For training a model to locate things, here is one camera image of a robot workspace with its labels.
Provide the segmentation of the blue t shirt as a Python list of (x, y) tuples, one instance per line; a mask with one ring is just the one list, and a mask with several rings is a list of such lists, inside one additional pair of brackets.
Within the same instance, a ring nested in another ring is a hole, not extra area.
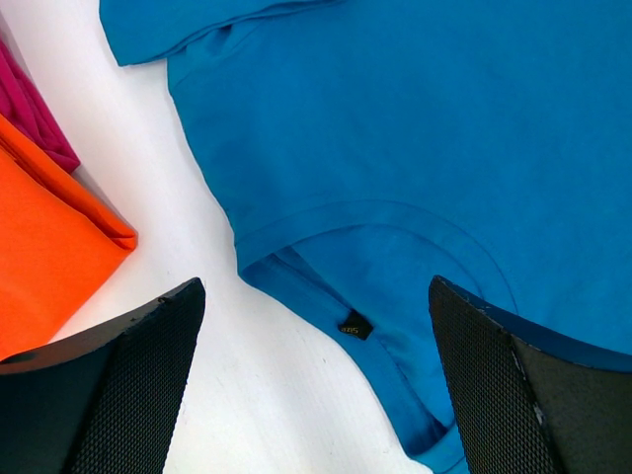
[(443, 276), (631, 349), (627, 1), (104, 1), (167, 63), (240, 277), (336, 340), (405, 452), (467, 471), (429, 313)]

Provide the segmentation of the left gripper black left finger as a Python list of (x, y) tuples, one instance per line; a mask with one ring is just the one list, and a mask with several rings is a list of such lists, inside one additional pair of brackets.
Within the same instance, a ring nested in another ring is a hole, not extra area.
[(194, 277), (1, 362), (4, 473), (160, 473), (205, 308)]

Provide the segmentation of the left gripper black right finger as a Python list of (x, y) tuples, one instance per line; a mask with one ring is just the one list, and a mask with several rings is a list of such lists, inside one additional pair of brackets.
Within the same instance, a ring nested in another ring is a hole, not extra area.
[(434, 337), (472, 473), (631, 471), (631, 357), (435, 276)]

